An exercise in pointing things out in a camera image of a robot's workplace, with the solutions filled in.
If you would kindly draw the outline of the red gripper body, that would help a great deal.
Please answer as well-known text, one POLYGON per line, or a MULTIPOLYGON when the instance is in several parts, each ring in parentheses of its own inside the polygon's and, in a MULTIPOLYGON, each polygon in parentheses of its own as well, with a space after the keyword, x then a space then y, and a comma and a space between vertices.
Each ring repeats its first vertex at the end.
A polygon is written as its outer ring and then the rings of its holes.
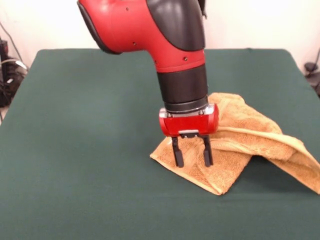
POLYGON ((219 108, 217 104, 210 103, 201 110, 173 114, 163 107, 159 111, 158 119, 160 128, 167 137, 179 137, 191 134, 205 136, 217 131, 219 108))

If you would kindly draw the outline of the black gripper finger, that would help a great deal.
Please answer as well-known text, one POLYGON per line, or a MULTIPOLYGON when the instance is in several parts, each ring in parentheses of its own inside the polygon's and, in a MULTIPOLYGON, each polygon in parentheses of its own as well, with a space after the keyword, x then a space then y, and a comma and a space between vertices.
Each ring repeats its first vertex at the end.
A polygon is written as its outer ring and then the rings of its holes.
POLYGON ((203 151, 204 165, 206 167, 210 167, 214 164, 213 157, 212 157, 210 136, 209 135, 202 135, 201 138, 202 138, 203 144, 204 144, 204 151, 203 151))
POLYGON ((172 144, 175 164, 176 164, 177 167, 184 167, 183 154, 182 154, 182 151, 179 148, 178 138, 177 137, 172 137, 171 141, 172 141, 171 144, 172 144))

